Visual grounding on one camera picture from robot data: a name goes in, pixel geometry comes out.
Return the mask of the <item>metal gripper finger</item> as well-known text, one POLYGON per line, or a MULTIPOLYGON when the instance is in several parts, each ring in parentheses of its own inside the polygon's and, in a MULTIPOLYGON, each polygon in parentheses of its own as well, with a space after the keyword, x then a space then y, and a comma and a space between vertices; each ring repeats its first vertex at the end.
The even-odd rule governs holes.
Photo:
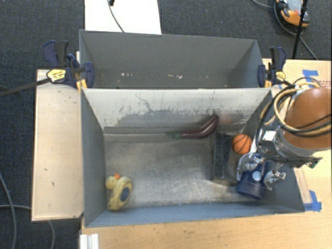
POLYGON ((255 171, 259 166, 263 164, 264 160, 264 157, 262 157, 259 153, 250 152, 244 154, 238 162, 237 180, 239 181, 241 179, 241 176, 244 172, 255 171))
POLYGON ((272 170, 266 173, 263 183, 267 190, 272 191, 275 183, 285 180, 286 173, 280 172, 282 166, 282 164, 275 164, 272 170))

